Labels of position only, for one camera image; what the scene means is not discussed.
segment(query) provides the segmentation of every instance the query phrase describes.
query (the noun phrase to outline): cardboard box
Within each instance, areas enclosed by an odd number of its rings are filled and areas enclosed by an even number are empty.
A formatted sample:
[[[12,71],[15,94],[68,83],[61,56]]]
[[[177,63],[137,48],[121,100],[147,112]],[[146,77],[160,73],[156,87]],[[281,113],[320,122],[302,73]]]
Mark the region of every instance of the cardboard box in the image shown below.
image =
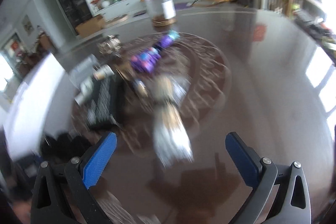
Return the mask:
[[[89,35],[98,32],[105,27],[105,19],[102,15],[96,15],[88,21],[79,24],[76,31],[81,37],[88,37]]]

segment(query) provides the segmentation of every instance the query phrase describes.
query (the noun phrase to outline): brown table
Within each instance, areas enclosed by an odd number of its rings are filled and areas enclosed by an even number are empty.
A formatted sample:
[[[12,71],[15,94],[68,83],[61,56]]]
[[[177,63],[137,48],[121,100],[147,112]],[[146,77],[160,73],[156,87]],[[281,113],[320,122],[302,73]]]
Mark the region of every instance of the brown table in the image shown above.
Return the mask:
[[[302,164],[317,218],[334,196],[336,87],[328,57],[322,56],[324,65],[316,61],[315,42],[273,12],[223,5],[177,15],[180,32],[210,41],[225,57],[231,72],[226,102],[211,112],[210,123],[199,123],[192,164],[158,169],[154,153],[118,152],[127,146],[119,138],[95,194],[109,190],[131,215],[156,215],[165,223],[228,223],[251,191],[225,149],[226,135],[236,131],[261,157]],[[143,19],[106,34],[118,33],[127,43],[155,32]],[[99,55],[96,43],[80,45],[60,63],[69,71],[89,54]]]

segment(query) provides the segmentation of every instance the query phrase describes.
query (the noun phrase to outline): blue textured pad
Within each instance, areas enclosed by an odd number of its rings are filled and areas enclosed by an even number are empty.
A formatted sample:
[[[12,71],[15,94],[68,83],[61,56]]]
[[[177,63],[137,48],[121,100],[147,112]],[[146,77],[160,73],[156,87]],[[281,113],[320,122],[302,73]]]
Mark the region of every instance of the blue textured pad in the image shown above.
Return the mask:
[[[96,185],[116,147],[117,136],[114,133],[109,133],[84,167],[83,182],[86,189],[89,189],[92,185]]]
[[[252,188],[257,187],[259,185],[258,168],[237,139],[230,133],[225,138],[225,147],[245,184]]]

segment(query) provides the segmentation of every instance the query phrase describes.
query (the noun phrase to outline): transparent plastic container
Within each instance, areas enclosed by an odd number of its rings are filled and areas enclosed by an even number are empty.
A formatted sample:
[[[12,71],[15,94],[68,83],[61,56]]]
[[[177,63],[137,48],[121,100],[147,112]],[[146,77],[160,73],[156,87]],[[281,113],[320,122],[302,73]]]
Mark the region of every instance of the transparent plastic container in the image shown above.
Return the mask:
[[[176,22],[173,0],[145,0],[147,13],[155,27],[162,27]]]

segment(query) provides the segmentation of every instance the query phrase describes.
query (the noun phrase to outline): metal screw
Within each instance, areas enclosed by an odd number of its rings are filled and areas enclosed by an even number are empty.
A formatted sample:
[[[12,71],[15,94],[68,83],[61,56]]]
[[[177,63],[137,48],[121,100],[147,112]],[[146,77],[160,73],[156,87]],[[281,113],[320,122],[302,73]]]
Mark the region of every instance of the metal screw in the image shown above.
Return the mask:
[[[301,168],[301,163],[299,163],[298,161],[295,161],[295,162],[294,162],[294,166],[295,166],[296,168]]]
[[[42,168],[46,168],[48,166],[48,162],[47,161],[44,161],[41,163],[41,167]]]
[[[264,164],[271,164],[272,161],[269,158],[263,158],[262,161],[264,162]]]
[[[78,157],[73,157],[73,158],[71,159],[71,163],[72,163],[72,164],[77,164],[77,163],[79,163],[79,158],[78,158]]]

